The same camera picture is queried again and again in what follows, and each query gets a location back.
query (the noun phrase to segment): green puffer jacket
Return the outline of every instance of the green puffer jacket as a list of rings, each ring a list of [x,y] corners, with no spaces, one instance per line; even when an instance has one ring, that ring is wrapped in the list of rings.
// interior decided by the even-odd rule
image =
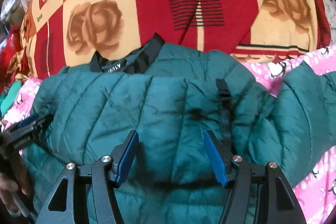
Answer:
[[[32,113],[53,113],[54,121],[39,146],[24,150],[36,209],[66,163],[93,163],[134,129],[139,151],[115,191],[125,223],[218,223],[226,192],[203,148],[206,130],[222,134],[216,79],[232,95],[236,152],[261,165],[276,161],[291,185],[336,144],[336,73],[317,76],[303,63],[274,98],[230,56],[166,43],[145,75],[80,65],[44,80]],[[95,223],[91,192],[88,207]]]

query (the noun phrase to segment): penguin print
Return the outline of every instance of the penguin print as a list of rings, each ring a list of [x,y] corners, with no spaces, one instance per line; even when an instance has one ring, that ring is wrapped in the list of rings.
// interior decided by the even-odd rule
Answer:
[[[35,96],[36,96],[37,92],[39,91],[39,89],[40,89],[40,85],[38,85],[38,86],[35,88],[35,90],[34,90],[34,95],[35,95]]]
[[[272,78],[285,74],[286,63],[283,61],[278,63],[268,63],[267,66]]]
[[[331,184],[331,189],[329,189],[328,192],[333,192],[333,194],[336,195],[336,179]]]
[[[19,95],[17,96],[17,98],[16,98],[16,103],[17,103],[18,105],[22,103],[22,95],[21,95],[21,94],[19,94]]]
[[[315,178],[317,178],[317,175],[319,174],[319,170],[317,166],[314,167],[313,171],[311,172]]]
[[[321,49],[319,49],[319,51],[322,55],[329,54],[329,48],[328,47],[321,48]]]
[[[302,198],[297,198],[297,201],[299,201],[300,203],[302,203],[302,205],[304,206],[305,205],[305,202]]]

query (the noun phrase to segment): finger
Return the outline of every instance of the finger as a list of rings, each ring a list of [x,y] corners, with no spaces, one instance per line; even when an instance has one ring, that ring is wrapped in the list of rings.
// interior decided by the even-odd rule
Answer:
[[[33,192],[33,188],[29,182],[27,169],[22,157],[19,154],[15,154],[11,157],[10,163],[22,192],[26,196],[30,196]]]
[[[16,192],[18,189],[19,187],[15,181],[0,173],[0,190]]]
[[[16,206],[11,194],[8,191],[0,190],[0,198],[5,205],[5,207],[12,211],[13,213],[16,213],[19,211],[18,207]]]

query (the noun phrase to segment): pink penguin blanket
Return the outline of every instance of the pink penguin blanket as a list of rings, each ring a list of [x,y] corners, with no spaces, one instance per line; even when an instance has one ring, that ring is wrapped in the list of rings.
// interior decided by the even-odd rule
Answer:
[[[7,111],[1,123],[3,130],[12,124],[22,121],[29,117],[35,96],[40,88],[42,80],[29,78],[19,90],[13,106]]]
[[[317,75],[336,71],[336,45],[278,63],[242,63],[269,92],[277,96],[283,77],[306,62]],[[336,146],[325,152],[314,170],[293,188],[307,224],[323,224],[336,204]]]
[[[278,63],[242,63],[269,92],[277,96],[282,78],[305,61],[317,75],[336,71],[336,45],[327,46]]]

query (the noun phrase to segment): clamp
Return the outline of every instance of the clamp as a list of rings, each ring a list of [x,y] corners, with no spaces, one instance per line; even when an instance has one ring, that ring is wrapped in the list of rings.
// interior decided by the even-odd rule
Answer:
[[[219,224],[245,223],[252,184],[257,185],[254,224],[306,224],[299,202],[275,162],[266,166],[248,163],[233,155],[210,130],[205,133],[204,148],[217,181],[229,189]]]
[[[52,119],[53,116],[50,114],[42,118],[37,114],[32,115],[23,121],[11,125],[0,135],[0,173],[6,174],[19,187],[20,184],[9,162],[11,155],[32,144],[38,138],[40,130],[48,127]],[[20,188],[17,192],[10,194],[22,215],[27,218],[28,223],[34,223],[37,219],[37,213],[32,200],[28,199]]]
[[[88,224],[86,185],[92,185],[97,223],[124,224],[114,189],[126,181],[138,145],[139,135],[132,130],[123,144],[95,163],[69,163],[54,183],[36,224]]]

